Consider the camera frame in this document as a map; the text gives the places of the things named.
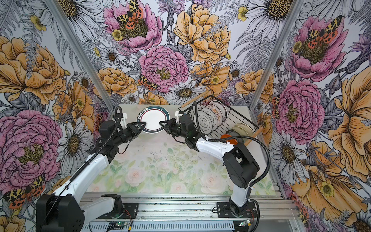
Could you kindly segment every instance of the orange peony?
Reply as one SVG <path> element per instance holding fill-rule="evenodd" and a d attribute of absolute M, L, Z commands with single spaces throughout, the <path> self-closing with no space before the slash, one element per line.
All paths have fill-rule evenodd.
<path fill-rule="evenodd" d="M 353 185 L 349 178 L 340 175 L 344 165 L 327 143 L 312 141 L 309 152 L 310 164 L 304 166 L 308 170 L 309 179 L 306 183 L 301 181 L 300 184 L 292 185 L 292 190 L 305 206 L 317 213 L 325 208 L 324 217 L 327 220 L 333 220 L 348 210 L 350 217 L 345 224 L 350 226 L 357 220 L 355 213 L 366 211 L 367 204 L 362 203 L 363 198 L 350 189 Z"/>
<path fill-rule="evenodd" d="M 110 96 L 112 93 L 125 96 L 129 93 L 135 93 L 138 90 L 135 79 L 119 69 L 100 69 L 98 71 L 98 77 L 101 79 L 104 88 Z M 96 87 L 93 88 L 93 91 L 96 95 L 100 96 Z"/>
<path fill-rule="evenodd" d="M 144 99 L 139 99 L 139 104 L 141 105 L 168 105 L 169 103 L 167 100 L 161 96 L 154 94 L 152 92 L 148 92 L 148 94 L 144 94 Z"/>
<path fill-rule="evenodd" d="M 209 90 L 212 90 L 215 95 L 220 94 L 223 89 L 227 89 L 228 80 L 232 80 L 232 75 L 229 73 L 229 66 L 221 67 L 211 64 L 202 63 L 193 66 L 190 71 L 194 79 L 201 79 L 199 85 L 204 85 Z"/>
<path fill-rule="evenodd" d="M 0 216 L 0 231 L 4 232 L 24 232 L 26 220 L 14 216 L 11 220 L 7 216 Z"/>
<path fill-rule="evenodd" d="M 237 94 L 249 94 L 253 93 L 256 90 L 257 85 L 259 84 L 260 79 L 263 75 L 263 69 L 259 69 L 258 71 L 251 71 L 242 75 L 242 80 L 237 82 L 236 93 Z M 264 102 L 264 104 L 268 104 L 270 98 L 273 95 L 273 74 L 269 75 L 269 79 L 267 84 L 264 86 L 263 92 L 260 96 L 260 99 Z"/>
<path fill-rule="evenodd" d="M 342 85 L 342 102 L 334 98 L 336 107 L 345 114 L 336 130 L 329 130 L 328 137 L 334 148 L 341 152 L 341 163 L 349 175 L 363 182 L 371 174 L 371 67 L 345 79 Z"/>
<path fill-rule="evenodd" d="M 270 121 L 271 118 L 272 116 L 267 113 L 264 113 L 264 115 L 261 113 L 257 117 L 258 123 L 263 127 L 262 134 L 266 145 L 269 145 L 270 140 L 272 139 L 273 127 Z"/>
<path fill-rule="evenodd" d="M 189 44 L 193 49 L 193 61 L 216 64 L 221 57 L 228 54 L 228 43 L 231 32 L 217 30 L 213 35 L 205 35 L 212 26 L 219 23 L 219 16 L 210 14 L 207 8 L 197 4 L 192 5 L 192 14 L 182 11 L 175 23 L 174 33 L 182 41 L 181 45 Z"/>
<path fill-rule="evenodd" d="M 0 36 L 0 92 L 12 93 L 8 101 L 17 99 L 22 91 L 30 92 L 41 99 L 41 104 L 47 105 L 56 94 L 66 90 L 65 72 L 53 54 L 37 44 L 35 64 L 28 78 L 25 48 L 28 45 L 21 38 L 10 42 Z"/>
<path fill-rule="evenodd" d="M 77 81 L 73 87 L 68 86 L 68 94 L 59 94 L 53 105 L 54 119 L 61 122 L 70 121 L 75 126 L 77 119 L 85 120 L 85 126 L 94 130 L 94 111 L 91 98 L 84 93 Z"/>

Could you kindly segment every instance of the stacked plates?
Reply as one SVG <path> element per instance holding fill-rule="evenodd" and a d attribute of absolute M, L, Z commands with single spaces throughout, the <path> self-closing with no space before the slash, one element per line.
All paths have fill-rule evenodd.
<path fill-rule="evenodd" d="M 227 119 L 228 111 L 220 101 L 211 101 L 201 110 L 197 111 L 198 126 L 203 134 L 210 134 L 216 130 Z M 194 123 L 197 126 L 196 114 L 194 114 Z"/>

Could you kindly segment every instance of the black wire dish rack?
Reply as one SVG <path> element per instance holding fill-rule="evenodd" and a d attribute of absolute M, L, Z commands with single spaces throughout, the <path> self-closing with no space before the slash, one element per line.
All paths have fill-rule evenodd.
<path fill-rule="evenodd" d="M 219 139 L 221 138 L 222 135 L 226 134 L 228 130 L 230 130 L 233 126 L 235 126 L 236 123 L 239 123 L 239 122 L 245 123 L 246 125 L 250 126 L 253 129 L 254 133 L 257 132 L 257 130 L 259 129 L 258 125 L 253 123 L 251 120 L 249 120 L 245 116 L 243 116 L 241 113 L 237 112 L 235 109 L 233 109 L 229 105 L 226 105 L 222 100 L 218 99 L 213 94 L 210 94 L 210 95 L 206 94 L 206 95 L 207 95 L 206 97 L 198 101 L 196 100 L 199 97 L 196 97 L 193 100 L 190 100 L 186 104 L 188 105 L 188 104 L 191 104 L 191 102 L 193 102 L 192 105 L 190 105 L 184 110 L 181 110 L 183 108 L 182 106 L 185 105 L 184 104 L 181 107 L 179 107 L 179 111 L 182 111 L 183 114 L 189 114 L 192 120 L 194 120 L 196 108 L 198 111 L 200 111 L 201 109 L 205 108 L 206 105 L 208 105 L 211 101 L 218 101 L 219 103 L 223 104 L 225 109 L 227 110 L 227 118 L 215 130 L 207 134 L 207 136 L 209 136 L 212 139 Z"/>

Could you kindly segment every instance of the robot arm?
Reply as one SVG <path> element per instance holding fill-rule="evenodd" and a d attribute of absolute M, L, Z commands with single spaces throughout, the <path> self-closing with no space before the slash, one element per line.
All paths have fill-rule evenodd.
<path fill-rule="evenodd" d="M 222 160 L 228 171 L 230 179 L 234 183 L 233 193 L 230 198 L 230 210 L 236 217 L 245 210 L 250 197 L 251 187 L 249 183 L 256 177 L 259 165 L 249 150 L 242 143 L 232 145 L 209 141 L 197 131 L 190 115 L 184 114 L 179 118 L 179 124 L 175 118 L 160 122 L 166 133 L 173 137 L 184 137 L 185 143 L 190 149 L 208 153 Z"/>
<path fill-rule="evenodd" d="M 124 114 L 116 108 L 115 121 L 102 123 L 91 155 L 80 169 L 52 195 L 42 195 L 36 202 L 36 230 L 80 231 L 82 227 L 97 217 L 108 214 L 119 217 L 123 212 L 120 195 L 105 194 L 98 200 L 80 208 L 79 202 L 97 175 L 114 159 L 118 146 L 135 139 L 145 122 L 132 122 L 123 127 Z"/>

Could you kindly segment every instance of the wooden handle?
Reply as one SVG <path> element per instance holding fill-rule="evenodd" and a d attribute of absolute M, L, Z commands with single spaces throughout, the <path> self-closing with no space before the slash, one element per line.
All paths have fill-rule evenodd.
<path fill-rule="evenodd" d="M 259 129 L 251 136 L 251 137 L 254 137 L 254 138 L 256 138 L 257 137 L 257 135 L 261 132 L 263 130 L 263 127 L 262 126 L 260 126 L 259 127 Z M 245 144 L 245 146 L 247 146 L 250 142 L 251 142 L 252 140 L 248 140 L 248 141 L 246 141 L 244 144 Z"/>
<path fill-rule="evenodd" d="M 203 97 L 203 96 L 206 96 L 210 93 L 210 91 L 206 91 L 206 92 L 203 92 L 202 94 L 198 95 L 197 97 L 187 101 L 186 103 L 184 103 L 183 105 L 181 105 L 180 107 L 183 108 L 187 105 L 189 105 L 191 102 L 194 102 L 195 100 L 199 99 L 200 97 Z"/>

